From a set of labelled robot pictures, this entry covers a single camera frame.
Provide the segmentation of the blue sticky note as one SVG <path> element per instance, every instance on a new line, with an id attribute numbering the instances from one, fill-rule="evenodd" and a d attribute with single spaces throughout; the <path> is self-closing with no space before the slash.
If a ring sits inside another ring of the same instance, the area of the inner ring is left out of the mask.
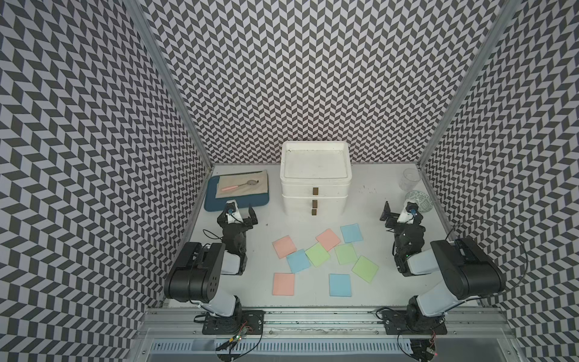
<path id="1" fill-rule="evenodd" d="M 363 241 L 363 235 L 357 223 L 341 226 L 340 230 L 346 244 Z"/>
<path id="2" fill-rule="evenodd" d="M 297 250 L 296 252 L 289 254 L 288 256 L 286 256 L 286 260 L 288 262 L 290 271 L 293 274 L 297 274 L 312 266 L 309 258 L 307 257 L 303 249 Z"/>
<path id="3" fill-rule="evenodd" d="M 330 274 L 329 288 L 331 297 L 352 297 L 351 276 Z"/>

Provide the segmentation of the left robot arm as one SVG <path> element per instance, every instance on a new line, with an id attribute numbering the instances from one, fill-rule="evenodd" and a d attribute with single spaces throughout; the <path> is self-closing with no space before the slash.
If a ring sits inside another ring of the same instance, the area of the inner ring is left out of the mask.
<path id="1" fill-rule="evenodd" d="M 247 265 L 247 232 L 258 224 L 252 207 L 242 217 L 236 202 L 228 202 L 217 218 L 223 235 L 212 244 L 187 242 L 164 282 L 164 296 L 191 303 L 215 318 L 237 318 L 238 297 L 220 288 L 223 275 L 244 273 Z"/>

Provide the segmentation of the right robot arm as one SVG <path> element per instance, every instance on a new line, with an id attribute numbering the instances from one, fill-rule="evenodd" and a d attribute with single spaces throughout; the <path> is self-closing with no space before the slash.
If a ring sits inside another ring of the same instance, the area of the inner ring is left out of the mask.
<path id="1" fill-rule="evenodd" d="M 505 276 L 471 237 L 432 241 L 425 249 L 426 228 L 419 205 L 407 201 L 395 213 L 385 202 L 380 220 L 394 234 L 392 256 L 399 273 L 417 277 L 439 272 L 442 281 L 409 300 L 405 323 L 412 332 L 433 330 L 446 312 L 476 298 L 505 291 Z"/>

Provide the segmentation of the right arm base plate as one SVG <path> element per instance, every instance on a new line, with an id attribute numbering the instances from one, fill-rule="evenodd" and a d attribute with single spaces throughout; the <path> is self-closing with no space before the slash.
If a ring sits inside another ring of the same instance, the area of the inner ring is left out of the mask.
<path id="1" fill-rule="evenodd" d="M 382 318 L 385 332 L 389 336 L 412 334 L 430 336 L 436 334 L 444 336 L 448 333 L 444 317 L 425 317 L 419 312 L 401 310 L 382 310 L 379 315 Z"/>

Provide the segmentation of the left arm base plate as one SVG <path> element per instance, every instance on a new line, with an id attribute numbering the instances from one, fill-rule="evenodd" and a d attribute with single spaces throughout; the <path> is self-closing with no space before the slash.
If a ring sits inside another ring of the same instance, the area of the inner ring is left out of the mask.
<path id="1" fill-rule="evenodd" d="M 263 310 L 242 310 L 232 317 L 206 316 L 203 322 L 203 335 L 233 336 L 245 328 L 247 335 L 260 335 L 263 332 L 265 312 Z"/>

